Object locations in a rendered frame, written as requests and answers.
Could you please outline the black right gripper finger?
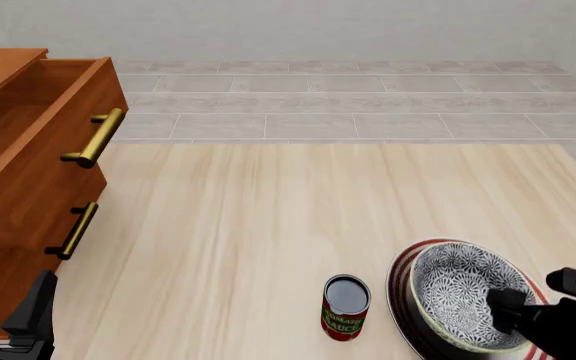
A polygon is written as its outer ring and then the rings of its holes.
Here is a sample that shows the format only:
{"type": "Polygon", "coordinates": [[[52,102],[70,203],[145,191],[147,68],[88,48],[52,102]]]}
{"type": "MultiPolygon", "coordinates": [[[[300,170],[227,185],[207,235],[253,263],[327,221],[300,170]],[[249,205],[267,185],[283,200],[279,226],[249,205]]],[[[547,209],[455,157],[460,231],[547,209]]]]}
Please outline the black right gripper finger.
{"type": "Polygon", "coordinates": [[[527,293],[510,288],[488,291],[486,302],[490,308],[493,326],[497,331],[510,335],[515,330],[526,298],[527,293]]]}

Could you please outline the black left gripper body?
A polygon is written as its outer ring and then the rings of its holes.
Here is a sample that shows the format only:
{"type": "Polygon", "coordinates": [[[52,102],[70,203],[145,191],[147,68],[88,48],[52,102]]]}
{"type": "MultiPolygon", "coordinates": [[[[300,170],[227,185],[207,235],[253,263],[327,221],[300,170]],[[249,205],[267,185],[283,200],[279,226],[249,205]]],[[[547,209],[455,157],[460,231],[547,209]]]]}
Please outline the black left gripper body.
{"type": "Polygon", "coordinates": [[[51,360],[54,337],[0,339],[0,360],[51,360]]]}

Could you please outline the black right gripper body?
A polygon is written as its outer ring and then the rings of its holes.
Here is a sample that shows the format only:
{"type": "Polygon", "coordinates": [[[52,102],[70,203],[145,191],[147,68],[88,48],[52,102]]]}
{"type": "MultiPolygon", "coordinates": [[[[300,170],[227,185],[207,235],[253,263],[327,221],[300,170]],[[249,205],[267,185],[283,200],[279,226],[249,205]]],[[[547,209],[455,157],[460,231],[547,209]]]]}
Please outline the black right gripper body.
{"type": "Polygon", "coordinates": [[[576,300],[515,308],[515,329],[556,360],[576,360],[576,300]]]}

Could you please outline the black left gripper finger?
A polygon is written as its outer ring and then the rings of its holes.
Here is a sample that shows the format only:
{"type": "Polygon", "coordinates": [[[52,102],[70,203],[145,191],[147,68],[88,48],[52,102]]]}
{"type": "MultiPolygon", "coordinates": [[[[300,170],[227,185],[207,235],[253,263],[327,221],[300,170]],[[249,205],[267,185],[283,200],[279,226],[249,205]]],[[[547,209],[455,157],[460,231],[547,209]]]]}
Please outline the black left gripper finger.
{"type": "Polygon", "coordinates": [[[25,298],[1,326],[11,341],[54,340],[52,315],[57,281],[53,272],[40,272],[25,298]]]}

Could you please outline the black patterned bowl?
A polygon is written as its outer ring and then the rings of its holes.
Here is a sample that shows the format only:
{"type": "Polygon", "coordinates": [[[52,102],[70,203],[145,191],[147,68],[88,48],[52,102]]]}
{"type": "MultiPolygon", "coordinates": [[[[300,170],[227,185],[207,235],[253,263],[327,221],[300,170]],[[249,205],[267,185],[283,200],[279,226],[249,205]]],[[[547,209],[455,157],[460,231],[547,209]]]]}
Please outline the black patterned bowl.
{"type": "Polygon", "coordinates": [[[517,290],[526,305],[541,305],[539,288],[498,254],[468,242],[433,244],[412,260],[408,279],[422,320],[448,344],[485,355],[529,347],[518,332],[494,328],[487,295],[490,290],[517,290]]]}

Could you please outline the plate with red rings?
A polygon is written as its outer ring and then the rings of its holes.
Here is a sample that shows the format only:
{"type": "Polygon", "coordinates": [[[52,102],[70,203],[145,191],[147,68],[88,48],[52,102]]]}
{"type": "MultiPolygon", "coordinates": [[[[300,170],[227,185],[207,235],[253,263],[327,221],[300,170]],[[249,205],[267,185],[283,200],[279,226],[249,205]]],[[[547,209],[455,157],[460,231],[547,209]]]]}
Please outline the plate with red rings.
{"type": "Polygon", "coordinates": [[[390,313],[402,337],[422,360],[556,360],[534,344],[513,353],[470,353],[444,341],[427,326],[410,294],[409,274],[413,260],[433,245],[452,239],[428,239],[409,245],[394,257],[386,278],[390,313]]]}

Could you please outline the closed wooden drawer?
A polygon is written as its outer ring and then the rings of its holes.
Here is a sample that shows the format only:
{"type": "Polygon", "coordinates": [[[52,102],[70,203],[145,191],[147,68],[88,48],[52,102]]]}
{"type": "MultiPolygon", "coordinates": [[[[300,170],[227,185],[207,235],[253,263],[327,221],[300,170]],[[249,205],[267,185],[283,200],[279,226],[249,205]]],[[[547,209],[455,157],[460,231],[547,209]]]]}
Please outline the closed wooden drawer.
{"type": "Polygon", "coordinates": [[[46,170],[0,174],[0,245],[38,248],[65,234],[70,209],[97,200],[105,187],[99,165],[58,161],[46,170]]]}

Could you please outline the wooden cabinet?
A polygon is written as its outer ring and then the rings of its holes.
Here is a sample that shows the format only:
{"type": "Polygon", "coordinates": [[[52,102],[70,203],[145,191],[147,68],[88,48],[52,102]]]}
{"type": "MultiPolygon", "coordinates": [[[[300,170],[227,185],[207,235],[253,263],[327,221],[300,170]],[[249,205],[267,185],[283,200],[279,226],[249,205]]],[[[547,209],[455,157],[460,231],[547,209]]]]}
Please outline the wooden cabinet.
{"type": "Polygon", "coordinates": [[[0,48],[0,339],[37,275],[74,253],[128,105],[113,62],[0,48]]]}

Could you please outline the tomato sauce tin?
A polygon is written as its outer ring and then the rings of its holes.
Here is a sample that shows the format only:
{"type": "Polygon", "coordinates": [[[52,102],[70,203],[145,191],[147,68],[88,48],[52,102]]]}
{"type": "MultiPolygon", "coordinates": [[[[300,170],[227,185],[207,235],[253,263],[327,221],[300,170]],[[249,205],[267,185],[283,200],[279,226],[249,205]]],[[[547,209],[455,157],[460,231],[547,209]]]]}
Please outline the tomato sauce tin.
{"type": "Polygon", "coordinates": [[[367,285],[353,275],[329,278],[323,288],[321,326],[335,341],[351,341],[360,335],[371,293],[367,285]]]}

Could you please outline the open wooden drawer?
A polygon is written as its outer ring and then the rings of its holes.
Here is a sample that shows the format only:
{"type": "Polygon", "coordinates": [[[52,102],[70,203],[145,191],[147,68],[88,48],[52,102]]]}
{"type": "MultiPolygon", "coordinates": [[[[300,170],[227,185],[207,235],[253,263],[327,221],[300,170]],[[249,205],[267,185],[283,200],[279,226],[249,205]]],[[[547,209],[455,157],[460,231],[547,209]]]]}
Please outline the open wooden drawer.
{"type": "Polygon", "coordinates": [[[100,127],[91,116],[114,108],[128,112],[111,59],[36,62],[0,89],[0,174],[46,170],[80,152],[100,127]]]}

